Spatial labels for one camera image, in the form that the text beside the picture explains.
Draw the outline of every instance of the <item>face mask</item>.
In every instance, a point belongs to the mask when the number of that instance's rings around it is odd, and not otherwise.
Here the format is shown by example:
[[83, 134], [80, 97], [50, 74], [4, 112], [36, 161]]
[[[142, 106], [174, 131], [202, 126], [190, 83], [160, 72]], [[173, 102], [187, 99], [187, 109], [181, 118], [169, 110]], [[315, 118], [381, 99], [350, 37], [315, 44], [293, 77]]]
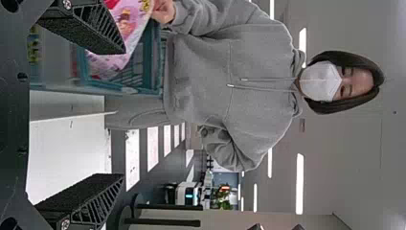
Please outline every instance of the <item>face mask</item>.
[[304, 94], [316, 102], [332, 102], [341, 81], [337, 67], [329, 61], [307, 67], [299, 80]]

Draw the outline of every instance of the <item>floor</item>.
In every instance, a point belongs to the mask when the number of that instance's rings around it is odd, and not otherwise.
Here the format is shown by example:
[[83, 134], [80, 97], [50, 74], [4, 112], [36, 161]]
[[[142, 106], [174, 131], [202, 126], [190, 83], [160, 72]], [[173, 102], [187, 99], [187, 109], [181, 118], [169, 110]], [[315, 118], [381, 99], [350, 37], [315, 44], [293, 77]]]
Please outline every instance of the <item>floor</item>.
[[[165, 140], [168, 140], [168, 138], [165, 138], [164, 135], [165, 128], [158, 128], [157, 156], [159, 163], [150, 169], [150, 171], [148, 165], [154, 160], [151, 160], [150, 157], [148, 159], [148, 138], [150, 138], [150, 136], [148, 136], [148, 130], [141, 129], [135, 134], [134, 132], [131, 134], [131, 131], [129, 133], [125, 133], [124, 131], [112, 131], [113, 173], [125, 173], [127, 175], [127, 187], [126, 191], [121, 194], [115, 209], [110, 215], [107, 222], [107, 229], [115, 229], [117, 220], [120, 217], [120, 212], [126, 205], [131, 204], [135, 195], [142, 194], [145, 203], [162, 204], [165, 203], [165, 194], [162, 190], [164, 184], [171, 182], [178, 183], [186, 181], [188, 178], [189, 180], [198, 179], [202, 167], [201, 157], [199, 157], [198, 154], [191, 156], [190, 152], [187, 152], [185, 149], [185, 142], [179, 141], [179, 146], [175, 148], [174, 144], [176, 138], [174, 138], [174, 133], [175, 130], [179, 129], [175, 128], [175, 126], [171, 126], [170, 130], [172, 151], [168, 155], [165, 155]], [[133, 139], [139, 139], [140, 145], [133, 145]], [[128, 160], [131, 161], [131, 157], [137, 155], [137, 153], [134, 154], [134, 147], [140, 150], [139, 169], [137, 169], [138, 164], [134, 167], [134, 164], [128, 164], [128, 162], [126, 162]], [[128, 180], [128, 176], [134, 171], [139, 172], [139, 176], [131, 176], [133, 180], [136, 180], [136, 183]]]

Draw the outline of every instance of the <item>fluorescent light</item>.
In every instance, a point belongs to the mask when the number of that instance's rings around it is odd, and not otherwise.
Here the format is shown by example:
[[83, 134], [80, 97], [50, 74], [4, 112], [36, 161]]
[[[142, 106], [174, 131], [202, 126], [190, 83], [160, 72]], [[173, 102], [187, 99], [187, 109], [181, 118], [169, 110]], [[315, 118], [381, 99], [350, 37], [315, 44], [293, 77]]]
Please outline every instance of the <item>fluorescent light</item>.
[[193, 149], [186, 150], [186, 167], [189, 166], [193, 157], [194, 157], [194, 150]]
[[238, 184], [238, 201], [241, 200], [241, 184]]
[[272, 157], [273, 151], [272, 148], [268, 151], [268, 177], [272, 178]]
[[125, 141], [125, 186], [129, 191], [140, 181], [140, 130], [130, 130]]
[[258, 185], [254, 185], [254, 213], [258, 210]]
[[151, 171], [159, 163], [158, 131], [157, 126], [149, 127], [147, 130], [148, 171]]
[[170, 133], [170, 126], [164, 127], [164, 156], [167, 156], [172, 151], [172, 134]]
[[175, 143], [174, 143], [174, 147], [177, 148], [179, 146], [179, 125], [178, 126], [174, 126], [174, 139], [175, 139]]
[[275, 0], [269, 0], [269, 17], [275, 19]]
[[181, 137], [182, 137], [182, 141], [185, 141], [185, 139], [186, 139], [186, 125], [185, 125], [185, 123], [182, 123], [182, 135], [181, 135]]
[[241, 198], [241, 212], [244, 212], [244, 197]]
[[296, 174], [296, 214], [304, 213], [305, 157], [298, 154]]
[[307, 28], [303, 28], [299, 32], [299, 50], [303, 51], [305, 54], [307, 52]]

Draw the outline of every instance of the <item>white wall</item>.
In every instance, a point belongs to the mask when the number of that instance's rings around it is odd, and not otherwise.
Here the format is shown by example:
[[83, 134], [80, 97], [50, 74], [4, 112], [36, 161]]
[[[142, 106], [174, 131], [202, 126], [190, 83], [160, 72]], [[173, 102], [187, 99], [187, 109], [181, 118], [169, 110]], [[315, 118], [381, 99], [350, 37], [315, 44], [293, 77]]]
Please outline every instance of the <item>white wall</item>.
[[[341, 221], [334, 216], [296, 216], [292, 214], [264, 214], [252, 212], [233, 211], [204, 211], [204, 212], [181, 212], [181, 211], [154, 211], [143, 212], [143, 219], [200, 219], [201, 230], [212, 229], [238, 229], [246, 230], [254, 224], [260, 223], [265, 230], [291, 230], [297, 224], [301, 224], [308, 230], [349, 230]], [[132, 230], [183, 230], [187, 227], [156, 227], [156, 226], [132, 226]]]
[[[31, 96], [32, 117], [104, 109], [103, 97], [46, 92]], [[30, 124], [29, 200], [36, 204], [93, 173], [109, 173], [110, 145], [102, 115]]]

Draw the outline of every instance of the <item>shopping cart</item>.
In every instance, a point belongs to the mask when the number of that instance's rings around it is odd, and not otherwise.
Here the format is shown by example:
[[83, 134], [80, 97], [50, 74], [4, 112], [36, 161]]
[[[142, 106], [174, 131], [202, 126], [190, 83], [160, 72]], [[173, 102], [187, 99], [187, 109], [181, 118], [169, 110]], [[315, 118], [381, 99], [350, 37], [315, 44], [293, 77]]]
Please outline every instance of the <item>shopping cart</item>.
[[130, 61], [117, 76], [109, 80], [92, 77], [86, 51], [73, 45], [75, 48], [71, 51], [73, 74], [68, 81], [74, 86], [58, 90], [61, 87], [54, 89], [55, 86], [47, 85], [38, 74], [35, 68], [38, 64], [35, 63], [31, 67], [31, 89], [116, 96], [131, 94], [162, 96], [166, 43], [169, 35], [168, 31], [161, 29], [158, 22], [149, 20]]
[[94, 79], [89, 75], [85, 51], [78, 47], [80, 84], [123, 94], [162, 95], [166, 41], [166, 37], [161, 36], [159, 24], [150, 20], [130, 61], [110, 80]]

